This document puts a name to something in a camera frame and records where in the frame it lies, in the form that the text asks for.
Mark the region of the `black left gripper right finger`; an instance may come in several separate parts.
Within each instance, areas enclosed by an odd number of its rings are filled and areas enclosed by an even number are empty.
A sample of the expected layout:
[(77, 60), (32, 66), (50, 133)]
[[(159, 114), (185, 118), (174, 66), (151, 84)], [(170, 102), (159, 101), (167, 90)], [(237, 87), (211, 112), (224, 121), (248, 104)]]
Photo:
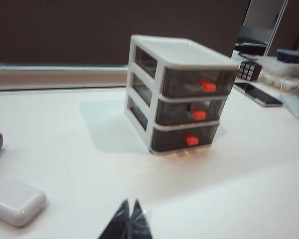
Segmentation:
[(139, 200), (135, 201), (132, 215), (130, 216), (130, 238), (152, 239), (150, 225)]

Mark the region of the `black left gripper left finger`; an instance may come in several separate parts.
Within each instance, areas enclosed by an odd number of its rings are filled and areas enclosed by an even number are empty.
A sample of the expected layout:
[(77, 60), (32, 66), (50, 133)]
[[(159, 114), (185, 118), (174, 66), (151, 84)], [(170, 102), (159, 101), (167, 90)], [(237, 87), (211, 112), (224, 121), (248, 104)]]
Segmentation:
[(123, 200), (111, 217), (99, 239), (122, 239), (125, 236), (127, 224), (130, 220), (130, 207), (128, 199)]

